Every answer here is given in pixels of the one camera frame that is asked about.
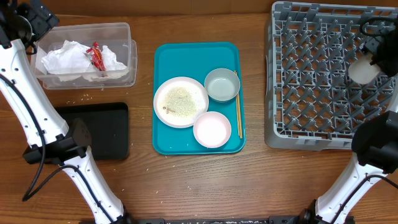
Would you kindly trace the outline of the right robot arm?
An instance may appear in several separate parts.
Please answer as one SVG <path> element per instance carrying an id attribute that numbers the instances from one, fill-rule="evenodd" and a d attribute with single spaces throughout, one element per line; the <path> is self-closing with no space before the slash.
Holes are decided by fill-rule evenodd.
<path id="1" fill-rule="evenodd" d="M 349 77 L 356 83 L 370 83 L 380 73 L 397 78 L 397 29 L 367 32 L 376 20 L 370 18 L 359 27 L 368 40 L 362 48 L 365 55 L 348 69 Z M 372 186 L 380 180 L 397 186 L 387 178 L 397 169 L 396 91 L 383 114 L 359 126 L 351 149 L 349 164 L 330 189 L 289 223 L 353 223 L 350 211 Z"/>

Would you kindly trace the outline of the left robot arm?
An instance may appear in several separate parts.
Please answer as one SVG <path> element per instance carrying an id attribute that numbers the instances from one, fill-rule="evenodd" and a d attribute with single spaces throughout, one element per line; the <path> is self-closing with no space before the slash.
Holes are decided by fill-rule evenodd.
<path id="1" fill-rule="evenodd" d="M 59 23 L 40 1 L 1 1 L 1 93 L 16 114 L 27 138 L 24 159 L 38 163 L 23 196 L 32 198 L 44 164 L 55 164 L 53 177 L 64 171 L 91 209 L 95 223 L 132 223 L 122 201 L 109 188 L 91 151 L 91 135 L 82 119 L 66 122 L 52 106 L 32 73 L 27 49 Z"/>

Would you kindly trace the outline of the white napkin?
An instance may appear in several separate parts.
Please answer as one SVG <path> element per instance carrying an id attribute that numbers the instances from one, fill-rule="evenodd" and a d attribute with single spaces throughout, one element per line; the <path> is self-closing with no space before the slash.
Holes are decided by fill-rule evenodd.
<path id="1" fill-rule="evenodd" d="M 127 66 L 123 64 L 122 62 L 117 61 L 117 56 L 114 52 L 112 52 L 107 45 L 102 46 L 103 50 L 101 51 L 102 57 L 103 57 L 103 62 L 104 66 L 106 68 L 105 71 L 99 71 L 97 70 L 90 62 L 90 60 L 87 58 L 88 62 L 88 68 L 84 71 L 84 73 L 92 73 L 83 75 L 83 78 L 90 81 L 90 82 L 101 82 L 105 80 L 110 80 L 110 79 L 118 79 L 125 74 L 127 74 L 129 71 L 126 71 Z"/>
<path id="2" fill-rule="evenodd" d="M 66 40 L 61 49 L 51 50 L 42 57 L 41 63 L 49 74 L 60 75 L 61 82 L 69 82 L 81 77 L 82 73 L 93 71 L 93 65 L 85 55 L 88 49 L 88 46 Z"/>

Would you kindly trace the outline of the red sauce packet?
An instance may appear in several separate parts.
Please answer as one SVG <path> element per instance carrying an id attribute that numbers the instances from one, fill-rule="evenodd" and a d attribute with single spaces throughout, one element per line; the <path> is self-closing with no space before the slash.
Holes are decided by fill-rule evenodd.
<path id="1" fill-rule="evenodd" d="M 90 60 L 91 64 L 99 71 L 105 71 L 106 68 L 104 66 L 103 57 L 100 51 L 100 47 L 97 42 L 94 42 L 93 45 L 86 50 L 85 55 Z"/>

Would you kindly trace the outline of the white cup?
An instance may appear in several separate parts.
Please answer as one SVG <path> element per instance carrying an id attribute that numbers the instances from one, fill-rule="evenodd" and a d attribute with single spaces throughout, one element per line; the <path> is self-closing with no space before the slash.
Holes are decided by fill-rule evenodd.
<path id="1" fill-rule="evenodd" d="M 352 63 L 348 68 L 350 79 L 361 85 L 368 84 L 374 80 L 381 72 L 381 69 L 377 64 L 371 65 L 371 62 L 372 55 L 366 54 Z"/>

